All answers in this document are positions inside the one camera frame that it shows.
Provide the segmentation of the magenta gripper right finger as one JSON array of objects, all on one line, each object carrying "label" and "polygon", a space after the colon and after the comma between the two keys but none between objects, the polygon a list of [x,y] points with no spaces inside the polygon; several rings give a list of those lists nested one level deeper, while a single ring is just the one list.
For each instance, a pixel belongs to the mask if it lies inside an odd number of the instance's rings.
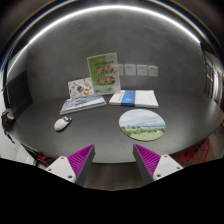
[{"label": "magenta gripper right finger", "polygon": [[182,169],[168,154],[160,156],[137,144],[133,145],[133,155],[145,185]]}]

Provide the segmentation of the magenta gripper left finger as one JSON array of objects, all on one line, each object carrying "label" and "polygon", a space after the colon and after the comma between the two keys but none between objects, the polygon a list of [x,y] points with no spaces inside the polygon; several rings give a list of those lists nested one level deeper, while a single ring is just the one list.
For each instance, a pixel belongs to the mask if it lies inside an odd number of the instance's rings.
[{"label": "magenta gripper left finger", "polygon": [[60,156],[46,171],[78,186],[84,186],[94,156],[95,146],[89,145],[68,157]]}]

